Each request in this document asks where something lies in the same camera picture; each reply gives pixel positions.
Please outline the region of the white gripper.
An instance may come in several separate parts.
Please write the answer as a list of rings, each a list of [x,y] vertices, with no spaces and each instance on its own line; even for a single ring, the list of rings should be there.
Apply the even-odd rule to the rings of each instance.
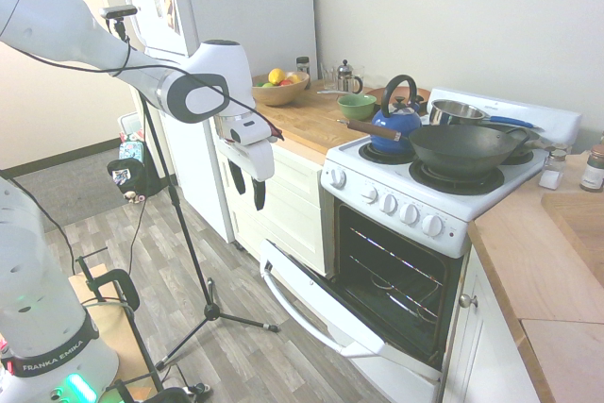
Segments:
[[[238,194],[245,193],[242,170],[252,179],[254,205],[262,210],[265,204],[265,180],[275,173],[273,149],[269,143],[272,135],[268,123],[258,114],[216,116],[218,150],[226,156],[229,170]]]

